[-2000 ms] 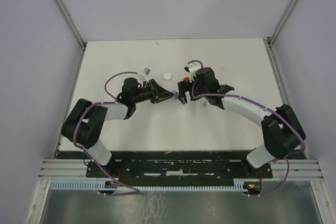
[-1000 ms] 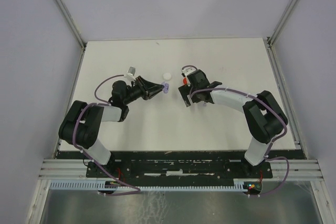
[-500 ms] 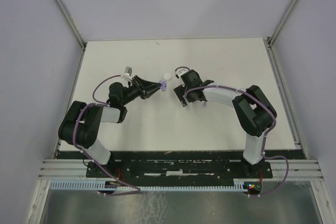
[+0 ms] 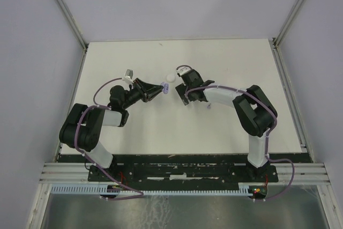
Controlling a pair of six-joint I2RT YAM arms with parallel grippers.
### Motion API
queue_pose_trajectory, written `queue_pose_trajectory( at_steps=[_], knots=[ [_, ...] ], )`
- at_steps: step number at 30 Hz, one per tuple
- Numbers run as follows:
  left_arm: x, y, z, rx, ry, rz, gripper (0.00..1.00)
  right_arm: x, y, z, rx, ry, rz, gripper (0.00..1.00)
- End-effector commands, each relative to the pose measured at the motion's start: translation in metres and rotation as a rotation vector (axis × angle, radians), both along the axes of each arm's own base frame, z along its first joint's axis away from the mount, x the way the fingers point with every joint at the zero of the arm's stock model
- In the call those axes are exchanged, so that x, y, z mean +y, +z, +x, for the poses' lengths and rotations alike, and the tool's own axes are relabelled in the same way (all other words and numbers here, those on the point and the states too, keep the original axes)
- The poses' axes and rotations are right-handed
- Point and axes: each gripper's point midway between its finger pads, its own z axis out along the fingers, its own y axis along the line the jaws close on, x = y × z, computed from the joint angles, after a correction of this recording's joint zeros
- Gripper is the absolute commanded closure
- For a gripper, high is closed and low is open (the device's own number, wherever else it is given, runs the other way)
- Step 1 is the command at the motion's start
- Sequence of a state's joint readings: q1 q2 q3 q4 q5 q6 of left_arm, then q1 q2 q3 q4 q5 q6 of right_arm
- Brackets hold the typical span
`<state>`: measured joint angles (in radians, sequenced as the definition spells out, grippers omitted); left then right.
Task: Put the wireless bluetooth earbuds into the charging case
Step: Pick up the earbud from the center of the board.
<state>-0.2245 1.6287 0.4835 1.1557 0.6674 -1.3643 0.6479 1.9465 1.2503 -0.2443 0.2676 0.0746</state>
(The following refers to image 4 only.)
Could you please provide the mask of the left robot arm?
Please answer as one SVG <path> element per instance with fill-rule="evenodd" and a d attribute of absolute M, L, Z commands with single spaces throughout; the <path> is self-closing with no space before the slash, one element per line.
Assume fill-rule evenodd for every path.
<path fill-rule="evenodd" d="M 117 161 L 100 142 L 103 127 L 123 127 L 129 118 L 127 109 L 138 101 L 147 103 L 165 90 L 165 86 L 146 83 L 138 78 L 126 90 L 115 85 L 109 92 L 109 104 L 93 106 L 76 103 L 59 132 L 59 140 L 84 154 L 100 175 L 108 181 L 118 176 Z"/>

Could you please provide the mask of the white round charging case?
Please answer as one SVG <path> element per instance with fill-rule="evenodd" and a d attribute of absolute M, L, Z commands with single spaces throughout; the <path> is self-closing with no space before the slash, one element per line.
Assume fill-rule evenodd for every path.
<path fill-rule="evenodd" d="M 168 83 L 173 83 L 175 80 L 176 80 L 176 77 L 173 73 L 166 75 L 166 81 Z"/>

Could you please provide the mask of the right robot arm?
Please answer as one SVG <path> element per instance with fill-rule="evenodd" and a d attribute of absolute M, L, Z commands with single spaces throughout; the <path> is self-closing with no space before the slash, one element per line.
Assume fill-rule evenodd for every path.
<path fill-rule="evenodd" d="M 176 68 L 183 83 L 176 86 L 184 105 L 194 101 L 222 104 L 235 109 L 239 122 L 248 134 L 249 152 L 246 175 L 251 181 L 265 176 L 264 166 L 269 161 L 269 134 L 277 125 L 277 111 L 263 90 L 252 85 L 245 89 L 217 85 L 204 81 L 198 71 L 188 65 Z"/>

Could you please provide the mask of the purple round charging case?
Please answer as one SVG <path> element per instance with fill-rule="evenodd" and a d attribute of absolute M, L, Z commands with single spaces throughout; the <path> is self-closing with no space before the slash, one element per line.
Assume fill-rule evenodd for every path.
<path fill-rule="evenodd" d="M 168 94 L 168 92 L 169 92 L 169 84 L 166 83 L 166 82 L 163 82 L 163 83 L 161 84 L 161 86 L 163 86 L 163 93 L 164 93 L 164 94 Z"/>

